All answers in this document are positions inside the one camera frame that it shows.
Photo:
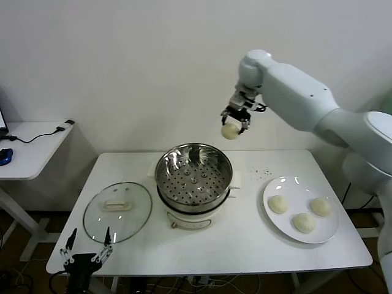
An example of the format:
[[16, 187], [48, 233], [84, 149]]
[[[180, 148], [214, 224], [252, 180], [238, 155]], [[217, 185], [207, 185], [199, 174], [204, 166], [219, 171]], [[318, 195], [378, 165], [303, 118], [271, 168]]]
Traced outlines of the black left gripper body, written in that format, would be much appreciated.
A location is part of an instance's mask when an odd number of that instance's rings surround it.
[[64, 270], [69, 274], [66, 293], [86, 293], [91, 276], [100, 269], [100, 261], [94, 253], [75, 254], [64, 263]]

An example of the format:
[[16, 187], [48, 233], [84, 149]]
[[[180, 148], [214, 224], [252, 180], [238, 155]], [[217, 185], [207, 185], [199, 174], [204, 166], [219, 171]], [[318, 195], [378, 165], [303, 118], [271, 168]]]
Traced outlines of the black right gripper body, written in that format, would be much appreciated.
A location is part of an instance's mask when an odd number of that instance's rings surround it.
[[251, 114], [247, 112], [245, 108], [237, 110], [231, 106], [227, 106], [223, 110], [223, 116], [230, 116], [237, 121], [250, 121]]

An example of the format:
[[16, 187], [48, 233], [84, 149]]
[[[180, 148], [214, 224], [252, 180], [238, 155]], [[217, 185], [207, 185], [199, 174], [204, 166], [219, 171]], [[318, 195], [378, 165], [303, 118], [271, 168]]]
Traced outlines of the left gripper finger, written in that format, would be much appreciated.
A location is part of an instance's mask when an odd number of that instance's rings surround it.
[[93, 257], [93, 262], [105, 263], [112, 252], [113, 252], [113, 246], [111, 243], [110, 228], [107, 227], [107, 231], [104, 239], [104, 246], [102, 250]]
[[71, 255], [72, 248], [74, 246], [75, 238], [77, 235], [77, 229], [75, 228], [72, 232], [72, 234], [68, 237], [65, 248], [61, 248], [59, 250], [60, 255], [63, 260], [63, 264], [69, 264], [73, 262], [73, 258]]

